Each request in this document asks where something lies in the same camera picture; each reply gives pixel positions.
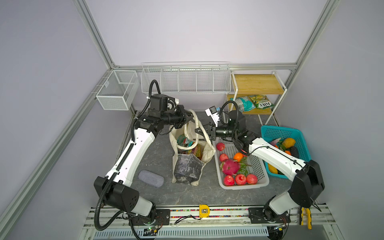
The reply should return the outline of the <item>beige canvas grocery bag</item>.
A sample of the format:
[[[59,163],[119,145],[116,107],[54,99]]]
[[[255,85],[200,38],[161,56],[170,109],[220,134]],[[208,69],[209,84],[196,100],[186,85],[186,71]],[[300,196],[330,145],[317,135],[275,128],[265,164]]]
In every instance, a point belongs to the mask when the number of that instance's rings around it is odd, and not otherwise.
[[[203,125],[194,111],[193,118],[180,129],[170,128],[169,140],[174,150],[172,157],[172,183],[198,186],[203,169],[216,153],[208,132],[203,135],[195,131]]]

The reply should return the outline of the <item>teal pink snack bag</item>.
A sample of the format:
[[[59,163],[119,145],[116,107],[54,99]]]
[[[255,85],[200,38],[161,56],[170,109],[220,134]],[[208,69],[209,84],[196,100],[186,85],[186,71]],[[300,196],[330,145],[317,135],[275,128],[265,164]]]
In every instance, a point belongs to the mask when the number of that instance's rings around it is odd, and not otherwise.
[[[177,139],[178,146],[189,148],[191,147],[195,142],[191,141],[189,138],[187,138],[185,135],[180,135]]]

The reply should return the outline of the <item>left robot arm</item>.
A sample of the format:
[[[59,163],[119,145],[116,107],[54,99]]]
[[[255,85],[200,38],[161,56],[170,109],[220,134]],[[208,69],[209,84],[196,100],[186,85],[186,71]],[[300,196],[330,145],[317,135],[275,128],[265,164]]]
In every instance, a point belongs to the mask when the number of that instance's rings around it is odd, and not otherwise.
[[[133,122],[131,140],[118,161],[105,177],[97,177],[94,182],[99,205],[144,217],[151,215],[155,205],[131,188],[139,163],[164,127],[180,129],[193,119],[193,113],[175,98],[155,94],[149,101],[146,111]]]

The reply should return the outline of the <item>orange pink snack bag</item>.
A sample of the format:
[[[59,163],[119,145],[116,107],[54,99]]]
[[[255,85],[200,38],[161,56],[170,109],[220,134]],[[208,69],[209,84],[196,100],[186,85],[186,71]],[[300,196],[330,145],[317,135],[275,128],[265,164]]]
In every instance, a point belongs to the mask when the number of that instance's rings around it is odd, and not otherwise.
[[[201,145],[197,145],[191,150],[191,154],[193,154],[195,157],[197,157],[199,160],[203,157],[203,150]]]

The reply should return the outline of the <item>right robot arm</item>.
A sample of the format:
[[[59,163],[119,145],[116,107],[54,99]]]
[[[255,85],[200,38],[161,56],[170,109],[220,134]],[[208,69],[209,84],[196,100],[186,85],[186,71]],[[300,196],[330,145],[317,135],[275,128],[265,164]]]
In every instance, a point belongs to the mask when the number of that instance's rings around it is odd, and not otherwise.
[[[261,218],[274,223],[288,213],[288,210],[303,207],[310,208],[325,189],[320,165],[314,160],[308,162],[290,156],[278,150],[264,139],[247,130],[246,120],[241,112],[229,112],[228,121],[221,119],[222,109],[211,107],[207,116],[214,120],[196,129],[196,133],[207,133],[209,140],[229,138],[238,151],[246,156],[255,156],[276,167],[291,182],[291,188],[280,195],[272,197],[261,211]]]

